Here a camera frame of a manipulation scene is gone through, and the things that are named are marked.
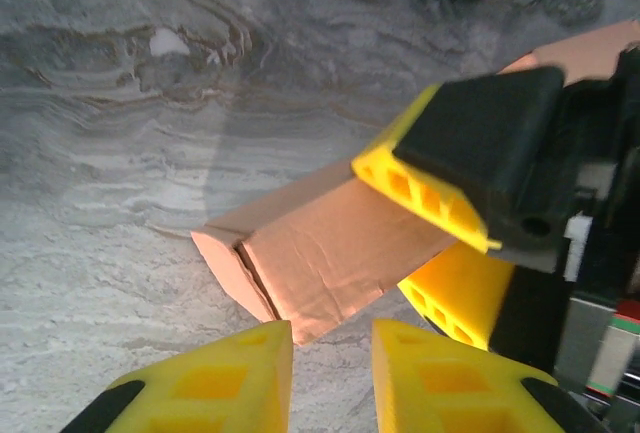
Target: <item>gray marble surface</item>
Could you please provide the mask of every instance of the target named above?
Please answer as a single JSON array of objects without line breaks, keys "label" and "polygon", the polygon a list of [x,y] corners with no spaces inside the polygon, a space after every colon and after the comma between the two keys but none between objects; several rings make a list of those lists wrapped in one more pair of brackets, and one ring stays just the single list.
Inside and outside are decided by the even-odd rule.
[{"label": "gray marble surface", "polygon": [[[0,0],[0,430],[250,327],[190,228],[357,152],[424,86],[638,0]],[[374,432],[370,321],[295,353],[291,431]]]}]

